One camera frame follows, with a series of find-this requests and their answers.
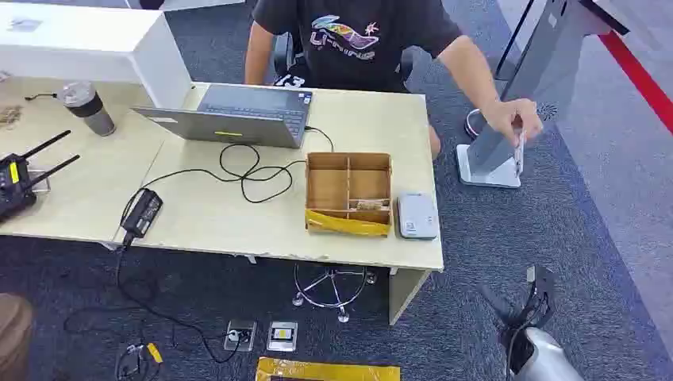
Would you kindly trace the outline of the person's left hand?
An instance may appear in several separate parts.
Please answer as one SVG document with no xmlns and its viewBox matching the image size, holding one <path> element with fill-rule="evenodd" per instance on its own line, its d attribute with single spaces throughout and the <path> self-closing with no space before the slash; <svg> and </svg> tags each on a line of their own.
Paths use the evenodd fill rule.
<svg viewBox="0 0 673 381">
<path fill-rule="evenodd" d="M 489 126 L 500 132 L 513 147 L 539 135 L 543 122 L 537 113 L 537 104 L 527 98 L 503 102 L 498 99 L 479 105 Z"/>
</svg>

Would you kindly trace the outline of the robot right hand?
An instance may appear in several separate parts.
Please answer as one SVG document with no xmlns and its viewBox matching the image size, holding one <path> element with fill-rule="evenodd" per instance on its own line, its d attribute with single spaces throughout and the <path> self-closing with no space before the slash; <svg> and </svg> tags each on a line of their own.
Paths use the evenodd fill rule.
<svg viewBox="0 0 673 381">
<path fill-rule="evenodd" d="M 527 269 L 526 279 L 529 296 L 522 307 L 515 306 L 485 284 L 476 287 L 507 329 L 542 328 L 554 313 L 555 275 L 546 267 L 535 265 Z"/>
</svg>

